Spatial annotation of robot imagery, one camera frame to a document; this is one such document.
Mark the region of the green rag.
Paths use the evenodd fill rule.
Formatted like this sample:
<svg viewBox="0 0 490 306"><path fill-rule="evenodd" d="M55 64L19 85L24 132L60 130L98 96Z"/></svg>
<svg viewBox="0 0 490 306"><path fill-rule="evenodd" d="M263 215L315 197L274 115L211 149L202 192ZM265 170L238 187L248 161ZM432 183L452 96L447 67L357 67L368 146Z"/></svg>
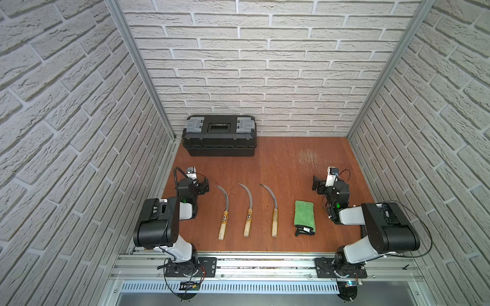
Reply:
<svg viewBox="0 0 490 306"><path fill-rule="evenodd" d="M313 236L316 233L314 204L312 202L296 200L294 226L296 237L299 235Z"/></svg>

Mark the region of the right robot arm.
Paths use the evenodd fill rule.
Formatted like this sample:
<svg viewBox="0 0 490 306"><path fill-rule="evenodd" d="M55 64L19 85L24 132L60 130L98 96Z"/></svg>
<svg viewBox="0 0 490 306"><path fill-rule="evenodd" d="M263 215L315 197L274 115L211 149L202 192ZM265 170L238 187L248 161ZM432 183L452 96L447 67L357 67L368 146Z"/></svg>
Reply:
<svg viewBox="0 0 490 306"><path fill-rule="evenodd" d="M314 176L312 190L325 196L326 212L335 224L366 228L365 237L337 250L331 264L334 270L357 268L386 254L419 249L419 235L398 203L362 203L349 207L349 185L337 176L324 181Z"/></svg>

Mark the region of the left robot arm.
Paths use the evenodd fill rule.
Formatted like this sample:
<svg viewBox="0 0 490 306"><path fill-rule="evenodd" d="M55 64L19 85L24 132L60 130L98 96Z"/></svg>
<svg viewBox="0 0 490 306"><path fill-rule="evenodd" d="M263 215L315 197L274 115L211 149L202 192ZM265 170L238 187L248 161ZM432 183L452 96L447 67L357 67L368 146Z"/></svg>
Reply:
<svg viewBox="0 0 490 306"><path fill-rule="evenodd" d="M172 257L175 265L200 266L195 246L179 234L181 220L195 219L197 198L209 192L209 181L183 178L177 183L177 195L143 202L135 229L133 243L147 250L161 251Z"/></svg>

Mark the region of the black plastic toolbox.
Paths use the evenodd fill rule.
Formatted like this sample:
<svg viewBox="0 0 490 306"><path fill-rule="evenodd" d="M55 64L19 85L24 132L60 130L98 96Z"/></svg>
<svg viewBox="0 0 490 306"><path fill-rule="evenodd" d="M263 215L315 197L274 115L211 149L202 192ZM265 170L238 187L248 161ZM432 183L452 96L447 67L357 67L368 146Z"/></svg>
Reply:
<svg viewBox="0 0 490 306"><path fill-rule="evenodd" d="M182 145L191 156L252 157L257 147L255 118L190 116L182 133Z"/></svg>

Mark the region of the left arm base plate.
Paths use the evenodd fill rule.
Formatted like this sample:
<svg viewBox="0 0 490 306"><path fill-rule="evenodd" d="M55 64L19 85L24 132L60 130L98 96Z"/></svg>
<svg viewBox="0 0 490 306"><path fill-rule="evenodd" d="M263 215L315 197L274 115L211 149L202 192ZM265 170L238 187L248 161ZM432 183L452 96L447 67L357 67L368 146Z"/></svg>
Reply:
<svg viewBox="0 0 490 306"><path fill-rule="evenodd" d="M214 277L216 274L218 259L216 257L199 257L199 262L187 261L185 263L167 263L165 265L165 277L187 277L192 279Z"/></svg>

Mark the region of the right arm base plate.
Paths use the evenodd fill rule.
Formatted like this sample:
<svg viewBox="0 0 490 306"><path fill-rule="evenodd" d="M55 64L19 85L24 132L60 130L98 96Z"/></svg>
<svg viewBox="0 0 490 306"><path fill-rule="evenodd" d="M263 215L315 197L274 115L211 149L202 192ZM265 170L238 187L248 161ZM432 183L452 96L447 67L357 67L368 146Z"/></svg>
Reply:
<svg viewBox="0 0 490 306"><path fill-rule="evenodd" d="M359 278L368 277L364 264L337 263L334 258L315 258L315 270L319 279L328 278Z"/></svg>

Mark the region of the aluminium front rail frame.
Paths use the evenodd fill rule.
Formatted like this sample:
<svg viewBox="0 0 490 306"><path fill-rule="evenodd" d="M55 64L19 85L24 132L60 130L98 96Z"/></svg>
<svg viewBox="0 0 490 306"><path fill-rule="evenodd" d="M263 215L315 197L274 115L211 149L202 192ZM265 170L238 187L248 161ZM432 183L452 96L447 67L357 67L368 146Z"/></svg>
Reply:
<svg viewBox="0 0 490 306"><path fill-rule="evenodd" d="M171 263L153 251L118 257L99 305L115 305L123 293L337 295L368 283L408 285L416 305L435 299L414 260L384 257L345 275L330 268L329 252L200 252L199 268Z"/></svg>

